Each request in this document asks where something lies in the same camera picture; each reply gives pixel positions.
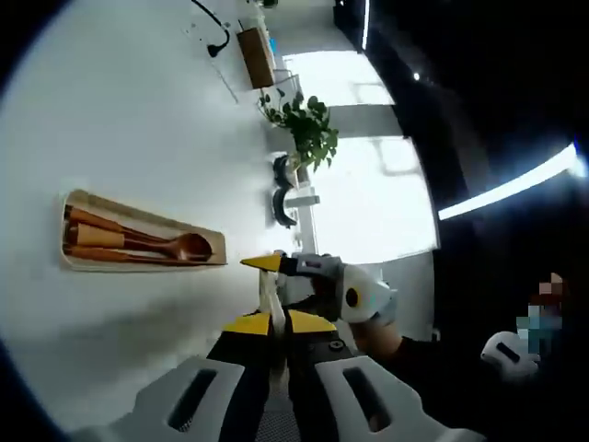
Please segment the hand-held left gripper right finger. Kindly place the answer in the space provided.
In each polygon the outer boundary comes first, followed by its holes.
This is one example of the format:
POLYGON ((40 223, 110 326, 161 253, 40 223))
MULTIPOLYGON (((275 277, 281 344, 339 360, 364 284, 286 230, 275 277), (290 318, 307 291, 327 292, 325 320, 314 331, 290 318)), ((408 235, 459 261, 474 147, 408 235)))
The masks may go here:
POLYGON ((327 320, 287 313, 289 397, 303 441, 482 441, 429 416, 419 394, 366 355, 355 355, 327 320))

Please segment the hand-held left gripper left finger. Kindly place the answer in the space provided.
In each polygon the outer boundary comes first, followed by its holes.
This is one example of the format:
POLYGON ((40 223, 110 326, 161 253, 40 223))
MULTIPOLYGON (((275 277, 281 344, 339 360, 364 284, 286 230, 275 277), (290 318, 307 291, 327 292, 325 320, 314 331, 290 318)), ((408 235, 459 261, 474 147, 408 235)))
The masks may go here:
POLYGON ((211 352, 192 356, 141 389, 133 409, 74 441, 254 441, 269 394, 268 313, 237 319, 211 352))

